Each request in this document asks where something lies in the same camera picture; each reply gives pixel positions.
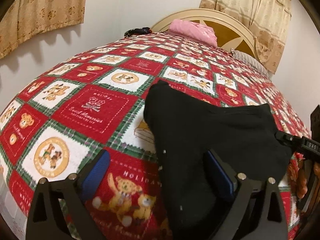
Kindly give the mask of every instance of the headboard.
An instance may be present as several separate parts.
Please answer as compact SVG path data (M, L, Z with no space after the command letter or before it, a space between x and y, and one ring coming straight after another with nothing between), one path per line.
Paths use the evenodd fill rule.
M219 47L229 52L234 48L258 58L253 34L241 22L225 13L203 8L180 11L157 22L151 29L153 32L166 31L174 19L193 21L212 27L218 38Z

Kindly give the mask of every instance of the bed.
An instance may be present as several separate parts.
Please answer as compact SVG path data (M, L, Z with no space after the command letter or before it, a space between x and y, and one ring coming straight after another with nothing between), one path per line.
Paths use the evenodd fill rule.
M168 34L177 18L213 27L219 47ZM35 78L1 114L0 213L17 238L25 239L38 180L65 179L103 148L111 165L95 197L86 202L101 231L108 239L172 238L160 196L154 138L143 120L148 89L158 80L216 106L269 103L278 129L309 137L271 80L230 54L234 48L256 56L255 38L240 22L218 11L192 9L166 17L152 30L58 64ZM279 184L289 239L300 218L292 189L301 158L292 157ZM118 192L121 213L110 206ZM141 214L144 205L150 212ZM61 208L77 238L63 202Z

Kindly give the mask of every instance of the beige curtain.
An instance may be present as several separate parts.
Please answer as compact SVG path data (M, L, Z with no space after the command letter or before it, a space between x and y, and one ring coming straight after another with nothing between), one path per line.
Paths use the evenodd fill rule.
M38 33L83 23L85 0L15 0L0 22L0 59Z
M260 62L276 72L291 20L291 0L202 0L200 8L224 12L243 23L256 36Z

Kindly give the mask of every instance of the pillow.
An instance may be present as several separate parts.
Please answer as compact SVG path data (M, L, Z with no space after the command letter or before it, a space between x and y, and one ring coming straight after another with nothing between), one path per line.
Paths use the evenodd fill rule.
M217 47L217 37L211 27L204 26L199 23L175 19L170 24L169 31L179 33L204 44Z
M270 79L266 68L254 57L251 57L250 55L235 49L231 49L231 53L235 59L242 61L264 77Z

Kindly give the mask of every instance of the black cloth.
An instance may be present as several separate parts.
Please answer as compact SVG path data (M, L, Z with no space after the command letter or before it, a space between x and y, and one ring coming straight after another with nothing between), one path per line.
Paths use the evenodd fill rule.
M292 150L275 138L268 104L222 108L159 81L147 95L144 119L155 137L162 195L173 239L206 239L228 208L206 179L203 153L250 179L279 183Z
M144 35L144 34L150 34L152 33L152 30L150 30L149 27L143 27L141 29L132 29L128 30L124 33L124 37L128 38L131 37L132 35Z

